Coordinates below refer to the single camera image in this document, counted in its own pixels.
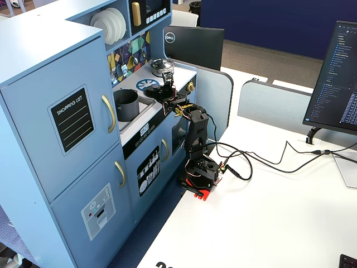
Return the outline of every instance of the gold handle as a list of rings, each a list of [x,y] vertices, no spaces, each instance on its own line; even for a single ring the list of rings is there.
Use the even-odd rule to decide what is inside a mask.
[[[170,155],[170,151],[168,149],[166,141],[164,139],[162,139],[161,141],[162,141],[163,145],[165,146],[166,152],[167,152],[165,158],[162,159],[162,162],[165,162],[168,159],[168,156]]]
[[[195,90],[194,82],[189,82],[189,84],[187,85],[187,91],[191,92],[194,90]]]
[[[102,100],[105,103],[105,105],[107,105],[110,114],[112,115],[112,125],[108,128],[108,133],[111,133],[115,127],[115,124],[117,123],[115,120],[115,115],[114,115],[114,111],[113,111],[113,107],[110,105],[108,99],[106,98],[106,96],[102,95]]]
[[[120,166],[120,164],[115,161],[114,164],[116,165],[116,167],[119,169],[120,173],[122,173],[123,176],[123,183],[120,184],[120,188],[123,188],[125,185],[125,182],[127,181],[127,177],[125,177],[125,173],[124,170],[122,169],[122,167]]]
[[[140,26],[141,25],[140,4],[138,2],[133,2],[132,10],[133,10],[134,26]]]

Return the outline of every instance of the white desk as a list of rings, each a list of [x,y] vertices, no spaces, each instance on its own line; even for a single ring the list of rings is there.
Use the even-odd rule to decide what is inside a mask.
[[[278,161],[285,140],[297,150],[316,149],[301,137],[238,117],[221,141]],[[340,147],[321,142],[320,148]],[[215,150],[211,157],[220,161]],[[311,158],[288,149],[279,167],[292,170]],[[249,175],[243,158],[228,164]],[[295,174],[252,164],[249,183],[227,171],[205,202],[187,191],[138,267],[162,261],[173,268],[337,268],[340,254],[357,258],[357,190],[345,186],[332,156]]]
[[[229,113],[229,124],[233,122],[238,114],[238,105],[240,98],[240,90],[245,82],[252,80],[253,78],[259,79],[259,81],[266,82],[268,78],[262,77],[255,74],[248,74],[242,71],[232,70],[229,68],[221,67],[223,73],[229,74],[233,79],[233,92],[232,92],[232,102],[230,105]]]

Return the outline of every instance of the gray pot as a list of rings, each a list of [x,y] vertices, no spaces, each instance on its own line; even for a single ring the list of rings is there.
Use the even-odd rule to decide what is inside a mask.
[[[129,122],[139,115],[139,97],[133,89],[120,89],[114,92],[115,109],[118,120]]]

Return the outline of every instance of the power cord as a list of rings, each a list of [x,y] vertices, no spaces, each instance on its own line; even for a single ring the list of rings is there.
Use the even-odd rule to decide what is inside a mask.
[[[253,176],[252,163],[249,161],[249,159],[248,159],[247,156],[249,156],[249,157],[255,159],[256,161],[262,163],[263,165],[265,165],[265,166],[267,166],[267,167],[269,167],[269,168],[275,169],[275,170],[277,170],[277,171],[279,171],[279,172],[286,173],[286,174],[295,173],[295,172],[299,171],[300,169],[302,169],[304,166],[306,166],[306,165],[308,165],[309,163],[315,161],[315,160],[318,159],[319,157],[321,157],[321,156],[323,156],[323,155],[329,155],[329,154],[336,155],[336,156],[338,156],[338,157],[340,157],[340,158],[342,158],[342,159],[345,159],[345,160],[348,160],[348,161],[351,161],[351,162],[354,162],[354,163],[357,164],[357,161],[356,161],[356,160],[353,160],[353,159],[350,159],[350,158],[348,158],[348,157],[345,157],[345,156],[342,156],[342,155],[340,155],[340,154],[337,154],[337,152],[342,152],[342,151],[345,151],[345,150],[347,150],[347,149],[350,149],[350,148],[356,146],[357,143],[355,143],[355,144],[353,144],[353,145],[351,145],[351,146],[349,146],[349,147],[346,147],[346,148],[343,148],[343,149],[340,149],[340,150],[335,150],[335,151],[331,151],[331,150],[315,150],[315,151],[300,152],[300,151],[296,150],[288,141],[286,141],[286,143],[285,143],[285,147],[284,147],[282,156],[281,156],[281,158],[280,158],[280,161],[277,162],[277,163],[271,162],[271,161],[269,161],[269,160],[267,160],[267,159],[264,159],[263,157],[259,156],[259,155],[256,154],[255,152],[242,151],[242,150],[239,150],[239,149],[235,148],[235,147],[232,146],[232,145],[229,145],[229,144],[226,144],[226,143],[223,143],[223,142],[217,142],[217,136],[216,136],[217,125],[215,124],[215,122],[214,122],[214,120],[213,120],[213,118],[212,118],[211,115],[207,114],[207,116],[211,118],[212,123],[213,123],[213,125],[214,125],[214,127],[215,127],[215,129],[214,129],[214,140],[215,140],[215,142],[207,143],[207,144],[206,144],[206,148],[207,148],[207,146],[209,146],[209,145],[215,145],[215,146],[216,146],[217,154],[218,154],[220,157],[222,157],[222,158],[226,158],[225,161],[224,161],[224,163],[222,164],[222,167],[221,167],[222,173],[224,173],[224,172],[226,171],[226,169],[228,169],[228,170],[231,171],[237,178],[240,178],[240,179],[242,179],[242,180],[250,180],[250,179],[252,178],[252,176]],[[220,155],[219,152],[218,152],[218,144],[228,146],[228,147],[234,149],[235,151],[232,152],[229,156],[222,156],[222,155]],[[272,165],[278,165],[278,164],[280,164],[280,163],[282,162],[283,157],[284,157],[284,154],[285,154],[285,152],[286,152],[286,148],[287,148],[288,145],[289,145],[296,153],[298,153],[298,154],[314,154],[314,155],[317,155],[317,156],[314,157],[313,159],[310,159],[309,161],[305,162],[304,164],[302,164],[302,165],[299,166],[298,168],[296,168],[296,169],[294,169],[294,170],[291,170],[291,171],[281,170],[281,169],[278,169],[278,168],[272,166]],[[240,155],[243,155],[243,156],[247,159],[248,164],[249,164],[249,166],[250,166],[250,176],[249,176],[249,178],[247,178],[247,179],[242,178],[242,177],[239,175],[238,172],[236,172],[236,171],[235,171],[234,169],[232,169],[229,165],[227,165],[227,162],[228,162],[228,160],[229,160],[231,157],[240,156]]]

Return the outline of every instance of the dell monitor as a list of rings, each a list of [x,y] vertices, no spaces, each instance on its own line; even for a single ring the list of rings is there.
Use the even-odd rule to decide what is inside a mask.
[[[357,135],[357,23],[337,21],[303,124]],[[356,163],[335,160],[346,185],[357,188]]]
[[[165,54],[168,58],[220,70],[224,29],[167,26]]]

